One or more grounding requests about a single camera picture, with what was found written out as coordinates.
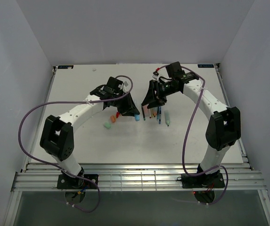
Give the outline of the light blue highlighter pen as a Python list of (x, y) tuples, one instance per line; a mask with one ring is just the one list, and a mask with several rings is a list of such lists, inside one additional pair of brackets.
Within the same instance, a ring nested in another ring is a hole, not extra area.
[[(137, 105), (137, 101), (136, 100), (134, 100), (134, 104), (135, 104), (136, 108), (138, 109), (138, 105)], [(139, 121), (140, 120), (140, 115), (139, 114), (135, 114), (134, 115), (134, 118), (135, 118), (135, 121)]]

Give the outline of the blue gel pen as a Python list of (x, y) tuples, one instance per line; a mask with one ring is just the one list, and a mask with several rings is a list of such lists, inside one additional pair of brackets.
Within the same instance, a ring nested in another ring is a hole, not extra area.
[(161, 124), (161, 117), (162, 117), (162, 107), (159, 108), (159, 120), (158, 123)]

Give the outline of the pink pencil-shaped pen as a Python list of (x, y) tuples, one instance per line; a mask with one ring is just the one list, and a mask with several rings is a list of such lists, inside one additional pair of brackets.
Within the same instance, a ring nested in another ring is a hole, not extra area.
[(144, 109), (145, 115), (148, 117), (149, 116), (149, 110), (147, 108), (147, 105), (143, 106), (143, 109)]

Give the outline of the orange highlighter cap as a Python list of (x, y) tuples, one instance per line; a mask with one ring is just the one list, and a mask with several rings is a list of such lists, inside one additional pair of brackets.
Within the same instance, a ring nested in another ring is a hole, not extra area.
[(116, 117), (114, 115), (111, 115), (110, 120), (111, 120), (112, 123), (115, 123), (116, 122)]

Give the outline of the green highlighter pen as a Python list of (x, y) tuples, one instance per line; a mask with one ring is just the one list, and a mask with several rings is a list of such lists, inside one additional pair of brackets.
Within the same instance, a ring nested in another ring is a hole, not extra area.
[(167, 125), (167, 127), (169, 127), (171, 121), (170, 121), (170, 114), (168, 111), (164, 112), (164, 117), (165, 117), (165, 124)]

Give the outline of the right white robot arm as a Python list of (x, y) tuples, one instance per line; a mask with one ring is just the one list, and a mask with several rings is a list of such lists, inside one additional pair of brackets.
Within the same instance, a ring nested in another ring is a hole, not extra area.
[(220, 172), (221, 162), (226, 152), (241, 137), (240, 111), (228, 107), (205, 88), (203, 79), (175, 79), (166, 83), (149, 81), (149, 87), (142, 105), (148, 108), (166, 104), (167, 96), (181, 92), (195, 104), (194, 111), (200, 109), (208, 120), (205, 138), (208, 143), (205, 156), (198, 165), (197, 172), (185, 174), (194, 178), (202, 187), (208, 187)]

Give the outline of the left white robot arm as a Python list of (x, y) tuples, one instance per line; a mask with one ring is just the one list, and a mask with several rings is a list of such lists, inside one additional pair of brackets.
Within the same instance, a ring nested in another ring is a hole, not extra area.
[(116, 107), (122, 116), (139, 115), (130, 93), (97, 87), (90, 92), (84, 104), (59, 116), (50, 115), (45, 120), (40, 146), (56, 160), (60, 168), (70, 173), (67, 181), (73, 188), (79, 188), (84, 183), (84, 177), (80, 174), (82, 168), (73, 155), (74, 132), (93, 115), (111, 106)]

